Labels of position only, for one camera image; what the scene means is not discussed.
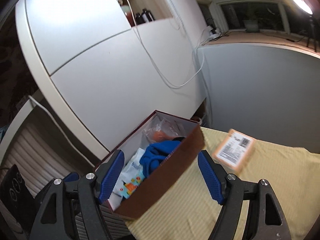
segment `window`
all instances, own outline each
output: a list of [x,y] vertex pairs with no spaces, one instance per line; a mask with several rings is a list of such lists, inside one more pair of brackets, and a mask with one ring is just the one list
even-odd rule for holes
[[309,14],[296,6],[284,6],[287,13],[290,31],[292,33],[307,35],[309,24]]
[[247,2],[221,5],[229,29],[245,29],[244,20],[256,20],[260,29],[284,31],[276,3]]
[[205,19],[205,22],[207,23],[207,25],[210,25],[213,29],[215,29],[216,27],[214,25],[214,21],[213,21],[213,18],[212,18],[212,15],[210,13],[208,6],[204,5],[204,4],[199,4],[199,7],[202,11],[202,14],[204,16],[204,19]]

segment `bottle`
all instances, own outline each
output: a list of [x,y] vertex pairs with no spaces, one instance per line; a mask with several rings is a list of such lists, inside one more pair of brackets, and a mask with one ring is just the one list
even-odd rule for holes
[[144,19],[140,15],[140,13],[136,13],[136,23],[137,23],[137,25],[145,23]]
[[121,9],[124,13],[124,15],[127,17],[128,22],[130,23],[131,27],[134,26],[134,21],[133,21],[133,15],[131,13],[131,9],[128,5],[123,5],[121,6]]
[[147,10],[147,15],[149,15],[150,19],[154,22],[156,19],[153,17],[153,14],[150,10]]
[[151,19],[148,18],[147,10],[146,10],[146,9],[143,9],[143,10],[142,10],[141,16],[142,16],[142,18],[144,19],[144,21],[145,21],[146,23],[151,22]]

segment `dark bottle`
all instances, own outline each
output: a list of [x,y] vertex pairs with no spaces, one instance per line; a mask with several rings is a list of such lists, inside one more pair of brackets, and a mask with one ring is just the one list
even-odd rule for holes
[[143,10],[142,10],[141,17],[144,19],[144,21],[145,21],[146,23],[152,22],[151,18],[148,17],[148,14],[147,14],[147,10],[146,10],[146,9],[143,9]]
[[151,19],[151,21],[155,21],[156,19],[153,17],[153,14],[151,13],[150,10],[147,10],[147,15],[149,16],[149,18]]
[[137,25],[145,23],[144,19],[140,15],[140,13],[136,13],[136,23],[137,23]]

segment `shoebox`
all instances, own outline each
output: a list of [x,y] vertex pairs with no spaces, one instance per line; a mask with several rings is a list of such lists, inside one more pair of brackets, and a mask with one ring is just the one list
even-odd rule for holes
[[[185,138],[161,162],[160,166],[148,178],[142,181],[128,199],[121,202],[121,198],[120,200],[116,200],[115,198],[118,196],[111,195],[109,203],[111,208],[115,209],[113,212],[125,219],[135,220],[142,216],[178,180],[204,147],[204,137],[199,123],[156,110],[120,142],[101,163],[107,162],[114,151],[120,149],[124,152],[126,165],[138,148],[146,149],[148,147],[149,141],[144,131],[153,127],[155,123],[160,122],[164,118],[182,126]],[[114,202],[116,201],[121,203],[119,206],[116,205],[118,207],[115,208]]]

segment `cardboard box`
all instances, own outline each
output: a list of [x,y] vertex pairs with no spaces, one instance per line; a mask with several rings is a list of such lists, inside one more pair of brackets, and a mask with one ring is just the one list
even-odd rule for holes
[[115,150],[120,149],[124,152],[126,164],[139,147],[146,149],[149,145],[143,134],[143,130],[151,128],[154,123],[159,122],[163,118],[182,124],[186,132],[186,138],[183,139],[179,146],[161,165],[139,185],[130,198],[123,200],[121,205],[114,211],[126,219],[138,219],[142,216],[178,180],[204,147],[204,137],[200,125],[197,122],[166,114],[161,111],[154,111],[131,134],[119,143],[119,145],[102,160],[102,163],[107,162],[111,154]]
[[252,153],[255,141],[244,133],[230,129],[228,136],[212,153],[212,158],[220,163],[226,172],[239,175]]

